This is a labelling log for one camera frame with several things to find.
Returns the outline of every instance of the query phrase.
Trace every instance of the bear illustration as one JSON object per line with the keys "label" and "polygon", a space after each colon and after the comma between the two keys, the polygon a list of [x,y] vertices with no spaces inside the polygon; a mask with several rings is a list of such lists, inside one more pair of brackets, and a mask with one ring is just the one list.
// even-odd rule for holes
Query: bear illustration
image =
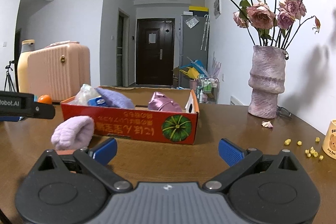
{"label": "bear illustration", "polygon": [[334,136],[334,134],[330,135],[329,146],[332,150],[336,151],[336,136]]}

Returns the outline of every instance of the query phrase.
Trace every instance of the purple cloth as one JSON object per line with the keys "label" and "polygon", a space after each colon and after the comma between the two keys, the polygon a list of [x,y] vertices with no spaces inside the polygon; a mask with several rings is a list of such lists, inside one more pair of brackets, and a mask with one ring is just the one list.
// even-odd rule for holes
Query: purple cloth
{"label": "purple cloth", "polygon": [[154,92],[151,101],[148,103],[149,110],[159,110],[168,112],[182,112],[182,108],[177,102],[168,98],[161,92]]}
{"label": "purple cloth", "polygon": [[56,150],[84,148],[89,145],[94,130],[95,123],[91,117],[72,117],[55,129],[51,143]]}
{"label": "purple cloth", "polygon": [[102,88],[96,88],[96,91],[98,91],[98,93],[105,100],[107,106],[109,107],[126,108],[126,109],[135,108],[132,100],[119,92]]}

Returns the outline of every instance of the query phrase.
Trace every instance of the red cardboard box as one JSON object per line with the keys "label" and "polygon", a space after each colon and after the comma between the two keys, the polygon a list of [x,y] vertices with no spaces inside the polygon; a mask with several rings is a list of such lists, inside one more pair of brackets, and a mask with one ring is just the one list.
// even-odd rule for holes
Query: red cardboard box
{"label": "red cardboard box", "polygon": [[[87,115],[94,119],[95,134],[128,137],[133,140],[193,144],[199,116],[197,98],[193,90],[155,88],[116,88],[102,86],[130,98],[135,109],[71,105],[75,97],[61,102],[64,120]],[[179,112],[148,110],[148,102],[155,91],[164,93],[183,109]]]}

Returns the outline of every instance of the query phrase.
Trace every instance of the suitcase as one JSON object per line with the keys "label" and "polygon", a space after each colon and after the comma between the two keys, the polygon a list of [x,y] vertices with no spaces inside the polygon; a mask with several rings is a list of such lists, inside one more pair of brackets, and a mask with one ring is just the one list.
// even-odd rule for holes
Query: suitcase
{"label": "suitcase", "polygon": [[90,50],[67,41],[34,51],[28,57],[28,79],[37,97],[48,94],[61,102],[75,96],[83,84],[91,84]]}

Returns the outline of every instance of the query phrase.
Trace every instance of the wooden table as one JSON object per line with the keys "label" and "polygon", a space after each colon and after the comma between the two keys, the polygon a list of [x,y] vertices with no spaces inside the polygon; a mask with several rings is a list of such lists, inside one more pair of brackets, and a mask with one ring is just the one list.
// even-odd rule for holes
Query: wooden table
{"label": "wooden table", "polygon": [[[245,106],[200,105],[200,118],[194,145],[177,145],[117,139],[118,154],[111,161],[113,170],[136,185],[138,181],[198,181],[201,185],[227,169],[217,152],[221,138],[229,138],[242,148],[256,147],[264,154],[277,154],[284,141],[309,173],[321,195],[318,224],[335,223],[336,160],[321,146],[324,135],[297,117],[277,117],[274,128],[263,128],[260,118],[247,113]],[[59,106],[51,120],[27,119],[0,122],[0,208],[14,223],[21,223],[14,206],[16,189],[41,153],[51,148],[50,137],[63,121]],[[320,137],[319,144],[315,138]],[[104,140],[94,137],[91,144]],[[306,158],[305,149],[314,146],[324,159]]]}

